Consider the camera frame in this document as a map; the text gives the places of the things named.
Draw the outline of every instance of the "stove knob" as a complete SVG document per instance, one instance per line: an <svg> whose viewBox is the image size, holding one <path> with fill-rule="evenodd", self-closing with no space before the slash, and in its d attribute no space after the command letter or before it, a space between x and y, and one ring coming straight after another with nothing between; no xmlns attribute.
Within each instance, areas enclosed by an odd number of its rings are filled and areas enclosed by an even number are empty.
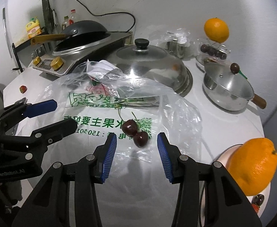
<svg viewBox="0 0 277 227"><path fill-rule="evenodd" d="M63 59L59 56L54 58L50 64L54 71L58 70L64 64Z"/></svg>
<svg viewBox="0 0 277 227"><path fill-rule="evenodd" d="M34 64L35 66L37 66L37 65L40 63L40 61L41 61L41 58L38 56L38 57L36 57L36 58L33 60L33 64Z"/></svg>

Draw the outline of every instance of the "bottle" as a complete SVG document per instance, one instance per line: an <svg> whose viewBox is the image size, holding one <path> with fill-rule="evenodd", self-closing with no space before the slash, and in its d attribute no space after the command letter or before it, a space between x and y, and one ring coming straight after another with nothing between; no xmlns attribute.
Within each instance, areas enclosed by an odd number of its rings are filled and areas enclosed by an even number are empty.
<svg viewBox="0 0 277 227"><path fill-rule="evenodd" d="M30 22L26 25L26 31L28 33L29 39L42 33L42 30L40 27L40 22L38 21L38 19L36 17L32 18L30 20Z"/></svg>
<svg viewBox="0 0 277 227"><path fill-rule="evenodd" d="M62 23L62 30L69 25L69 16L64 17L64 22Z"/></svg>
<svg viewBox="0 0 277 227"><path fill-rule="evenodd" d="M70 16L69 16L69 25L71 25L71 24L73 24L73 23L75 23L75 22L78 22L79 21L79 19L78 19L78 17L77 17L77 14L76 14L76 12L75 12L75 9L72 9L71 10L71 14L70 14Z"/></svg>

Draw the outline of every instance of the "red strawberry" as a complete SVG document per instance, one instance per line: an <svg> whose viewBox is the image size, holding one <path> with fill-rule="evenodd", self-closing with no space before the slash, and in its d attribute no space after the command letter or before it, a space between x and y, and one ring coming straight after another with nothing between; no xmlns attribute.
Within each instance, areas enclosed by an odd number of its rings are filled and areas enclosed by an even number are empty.
<svg viewBox="0 0 277 227"><path fill-rule="evenodd" d="M24 94L26 91L27 91L27 87L26 87L25 85L22 85L22 86L20 87L20 92L21 92L22 94Z"/></svg>
<svg viewBox="0 0 277 227"><path fill-rule="evenodd" d="M259 206L256 205L255 203L252 203L251 205L252 205L254 211L255 211L256 213L258 213L258 212L259 212Z"/></svg>

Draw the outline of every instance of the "orange fruit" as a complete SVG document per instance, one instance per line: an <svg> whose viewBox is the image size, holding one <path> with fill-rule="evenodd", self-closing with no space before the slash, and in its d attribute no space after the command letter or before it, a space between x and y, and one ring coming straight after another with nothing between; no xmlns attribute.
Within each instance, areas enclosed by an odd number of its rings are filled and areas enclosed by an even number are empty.
<svg viewBox="0 0 277 227"><path fill-rule="evenodd" d="M219 18L208 19L204 25L204 31L209 39L220 44L229 37L228 25Z"/></svg>
<svg viewBox="0 0 277 227"><path fill-rule="evenodd" d="M246 196L262 192L272 180L277 167L277 152L267 138L245 142L230 157L227 170Z"/></svg>

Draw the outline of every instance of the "gas stove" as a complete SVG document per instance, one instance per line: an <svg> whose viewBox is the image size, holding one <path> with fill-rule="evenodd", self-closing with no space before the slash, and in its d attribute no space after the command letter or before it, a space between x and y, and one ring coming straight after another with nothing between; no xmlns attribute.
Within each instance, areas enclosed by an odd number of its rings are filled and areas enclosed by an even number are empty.
<svg viewBox="0 0 277 227"><path fill-rule="evenodd" d="M40 57L40 60L34 69L49 73L58 77L71 73L74 68L87 60L100 61L104 60L111 52L121 48L125 44L125 40L131 36L131 33L107 32L103 38L97 41L79 43L73 48L64 45L61 42L51 54L45 54ZM60 62L56 67L51 66L53 60Z"/></svg>

